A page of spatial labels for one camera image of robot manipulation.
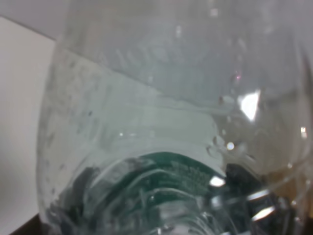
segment clear plastic bottle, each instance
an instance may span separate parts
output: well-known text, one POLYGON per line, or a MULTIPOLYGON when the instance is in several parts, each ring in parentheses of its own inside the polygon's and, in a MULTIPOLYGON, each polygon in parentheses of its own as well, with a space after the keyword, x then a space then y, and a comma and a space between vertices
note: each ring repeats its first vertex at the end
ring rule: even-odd
POLYGON ((46 85, 48 235, 296 235, 311 71, 275 0, 73 0, 46 85))

